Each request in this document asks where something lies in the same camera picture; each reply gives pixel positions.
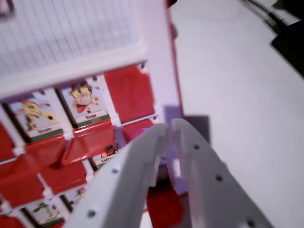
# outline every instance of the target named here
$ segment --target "white table surface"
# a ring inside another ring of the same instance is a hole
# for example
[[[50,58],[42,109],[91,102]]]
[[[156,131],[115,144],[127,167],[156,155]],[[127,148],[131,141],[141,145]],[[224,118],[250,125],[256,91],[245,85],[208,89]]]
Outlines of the white table surface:
[[[276,228],[303,227],[304,81],[276,35],[237,0],[178,0],[171,16],[184,113],[210,118],[213,148]]]

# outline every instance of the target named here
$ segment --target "yellow cartoon character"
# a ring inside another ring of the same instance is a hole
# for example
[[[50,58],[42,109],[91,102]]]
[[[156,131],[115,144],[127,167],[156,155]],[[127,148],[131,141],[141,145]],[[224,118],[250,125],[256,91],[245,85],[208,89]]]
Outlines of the yellow cartoon character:
[[[86,81],[72,85],[69,94],[74,98],[72,107],[78,113],[91,113],[99,106],[99,98],[92,95],[92,87]]]
[[[76,200],[75,202],[74,201],[70,201],[70,205],[73,205],[73,204],[77,204],[80,199],[84,196],[84,193],[86,192],[86,189],[85,188],[80,188],[80,189],[77,189],[76,190]]]
[[[118,151],[115,149],[115,147],[113,147],[112,145],[108,146],[105,150],[105,152],[103,152],[101,154],[102,158],[106,158],[109,157],[113,154],[116,154]]]
[[[56,120],[53,112],[40,110],[40,108],[49,107],[50,106],[49,104],[47,104],[47,103],[36,104],[35,102],[32,102],[28,99],[20,100],[20,102],[23,104],[23,108],[18,109],[15,112],[15,114],[16,115],[21,115],[21,114],[26,115],[26,124],[28,127],[28,131],[37,129],[36,120],[39,118],[44,118],[45,120],[47,120],[48,122],[51,122],[53,124],[57,123],[57,120]]]

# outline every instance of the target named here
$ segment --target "grid paper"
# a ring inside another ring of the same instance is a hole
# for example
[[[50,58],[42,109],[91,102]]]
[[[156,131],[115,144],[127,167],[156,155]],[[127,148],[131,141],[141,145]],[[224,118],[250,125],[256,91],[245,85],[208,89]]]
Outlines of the grid paper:
[[[13,3],[15,16],[0,20],[0,78],[139,41],[130,0]]]

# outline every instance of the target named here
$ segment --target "name label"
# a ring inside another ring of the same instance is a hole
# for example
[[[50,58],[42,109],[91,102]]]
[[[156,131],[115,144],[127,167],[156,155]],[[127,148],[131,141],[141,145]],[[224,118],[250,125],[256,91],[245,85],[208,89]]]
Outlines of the name label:
[[[86,115],[85,117],[86,117],[87,120],[90,120],[90,119],[96,118],[97,115],[96,114],[94,114],[94,115]]]
[[[41,129],[41,130],[38,130],[38,133],[39,134],[43,134],[43,133],[46,133],[46,132],[50,132],[52,129],[51,128],[45,128],[45,129]]]
[[[103,163],[105,163],[105,162],[111,160],[112,158],[113,158],[113,155],[112,155],[112,156],[109,156],[109,157],[106,157],[106,158],[102,158],[102,159],[101,159],[101,163],[103,164]]]

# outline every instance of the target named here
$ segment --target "red flip-up tile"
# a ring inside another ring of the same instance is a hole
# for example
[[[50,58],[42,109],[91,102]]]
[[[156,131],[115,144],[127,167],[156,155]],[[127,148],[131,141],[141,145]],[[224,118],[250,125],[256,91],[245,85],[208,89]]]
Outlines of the red flip-up tile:
[[[54,194],[86,184],[86,170],[82,162],[68,166],[54,164],[43,168],[41,175]]]
[[[37,178],[39,170],[39,165],[27,154],[0,166],[0,193],[12,207],[43,198],[43,186]]]
[[[13,153],[14,145],[3,126],[0,124],[0,161],[15,157]]]
[[[0,227],[22,228],[23,225],[17,218],[0,215]]]
[[[65,150],[65,144],[63,134],[58,134],[27,144],[26,151],[41,167],[49,166],[60,160]]]
[[[69,165],[91,158],[103,153],[114,142],[114,129],[110,119],[79,128],[67,146],[61,162]]]
[[[115,110],[122,123],[154,113],[149,75],[140,72],[140,66],[127,66],[104,74]]]
[[[146,120],[142,120],[142,121],[122,127],[125,142],[129,143],[130,141],[132,141],[134,138],[136,138],[138,135],[143,133],[145,130],[147,130],[151,126],[153,126],[152,121],[149,119],[146,119]]]
[[[149,188],[147,207],[153,227],[169,228],[181,223],[185,209],[169,179]]]

